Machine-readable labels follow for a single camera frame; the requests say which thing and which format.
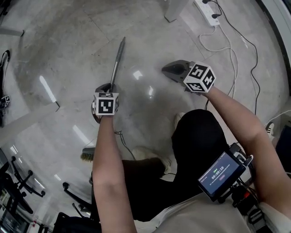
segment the white shoe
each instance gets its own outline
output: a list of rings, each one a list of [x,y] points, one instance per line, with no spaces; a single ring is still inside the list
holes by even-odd
[[[266,131],[267,131],[267,134],[269,135],[269,138],[273,137],[274,135],[274,127],[275,127],[275,124],[273,122],[270,122],[266,126]]]
[[[174,120],[174,128],[177,128],[177,125],[179,123],[179,121],[181,120],[181,118],[185,115],[186,113],[184,112],[180,112],[175,116],[175,120]]]
[[[157,154],[153,153],[153,151],[146,147],[135,147],[132,150],[132,154],[136,160],[159,158],[163,165],[165,166],[164,174],[168,174],[171,172],[171,161],[168,158],[158,156]]]

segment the power strip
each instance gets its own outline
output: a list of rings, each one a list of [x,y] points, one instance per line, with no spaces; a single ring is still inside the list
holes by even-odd
[[[214,14],[211,7],[208,5],[208,3],[203,3],[202,0],[194,0],[195,5],[201,12],[201,14],[204,16],[205,20],[208,22],[210,26],[217,26],[219,25],[218,19],[213,19],[212,15]]]

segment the chair caster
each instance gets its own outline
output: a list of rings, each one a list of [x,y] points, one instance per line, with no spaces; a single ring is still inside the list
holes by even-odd
[[[67,182],[64,182],[64,183],[63,183],[63,188],[64,188],[65,190],[67,190],[67,189],[69,188],[69,184],[68,184]]]

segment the phone screen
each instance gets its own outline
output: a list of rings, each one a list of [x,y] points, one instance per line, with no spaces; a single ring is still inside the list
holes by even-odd
[[[199,179],[199,183],[212,195],[240,165],[226,152]]]

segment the white shirt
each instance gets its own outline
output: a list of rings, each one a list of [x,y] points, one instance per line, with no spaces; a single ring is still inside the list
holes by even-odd
[[[204,193],[159,214],[159,227],[154,233],[252,233],[246,217],[232,206],[212,202]],[[260,203],[266,223],[274,233],[291,233],[291,220],[266,203]]]

